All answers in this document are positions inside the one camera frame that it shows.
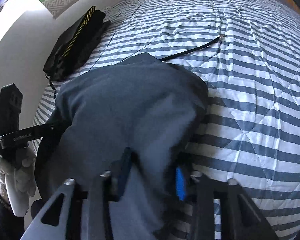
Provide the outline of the left white gloved hand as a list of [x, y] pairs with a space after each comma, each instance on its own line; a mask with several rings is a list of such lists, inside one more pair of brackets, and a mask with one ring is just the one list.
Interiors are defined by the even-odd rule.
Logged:
[[29, 210], [30, 198], [36, 193], [36, 155], [30, 147], [17, 150], [16, 155], [21, 161], [19, 168], [0, 157], [0, 196], [15, 216], [24, 217]]

